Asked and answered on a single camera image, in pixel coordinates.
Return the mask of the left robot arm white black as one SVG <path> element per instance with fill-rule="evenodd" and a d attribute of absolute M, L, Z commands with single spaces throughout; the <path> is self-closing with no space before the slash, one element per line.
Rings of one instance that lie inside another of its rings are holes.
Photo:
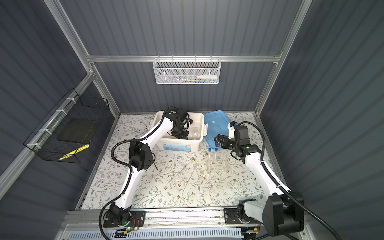
<path fill-rule="evenodd" d="M 189 132 L 190 117 L 186 110 L 168 107 L 163 111 L 160 121 L 148 133 L 138 139 L 124 140 L 113 146 L 111 158 L 114 162 L 129 168 L 129 173 L 124 181 L 119 195 L 109 201 L 103 210 L 109 206 L 106 216 L 116 221 L 119 227 L 128 227 L 134 193 L 145 171 L 155 162 L 152 148 L 166 133 L 170 132 L 177 139 L 186 140 Z M 115 157 L 115 150 L 129 143 L 129 161 L 123 162 Z"/>

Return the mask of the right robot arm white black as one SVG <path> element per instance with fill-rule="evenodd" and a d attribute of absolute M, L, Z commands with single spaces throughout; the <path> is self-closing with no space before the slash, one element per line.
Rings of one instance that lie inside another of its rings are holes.
<path fill-rule="evenodd" d="M 293 233 L 304 230 L 304 215 L 308 213 L 335 239 L 341 239 L 327 222 L 304 205 L 300 193 L 291 191 L 272 171 L 264 160 L 266 147 L 251 143 L 248 125 L 254 126 L 248 121 L 229 123 L 228 135 L 217 135 L 215 144 L 219 148 L 231 150 L 231 156 L 245 164 L 259 178 L 267 201 L 261 205 L 256 200 L 244 200 L 239 202 L 236 209 L 225 208 L 226 224 L 256 222 L 263 225 L 271 237 L 284 235 L 292 238 Z"/>

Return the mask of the white plastic storage box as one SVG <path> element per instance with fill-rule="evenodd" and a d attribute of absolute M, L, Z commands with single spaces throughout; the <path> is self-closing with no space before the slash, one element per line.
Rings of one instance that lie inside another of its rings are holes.
<path fill-rule="evenodd" d="M 205 116 L 202 113 L 189 113 L 190 119 L 193 121 L 190 124 L 188 131 L 190 128 L 199 128 L 201 130 L 201 137 L 199 140 L 182 140 L 177 139 L 174 136 L 170 136 L 169 134 L 165 134 L 156 144 L 155 146 L 159 150 L 165 151 L 178 151 L 178 152 L 191 152 L 195 153 L 199 150 L 200 143 L 203 141 L 203 138 L 207 135 L 208 125 L 205 125 Z"/>

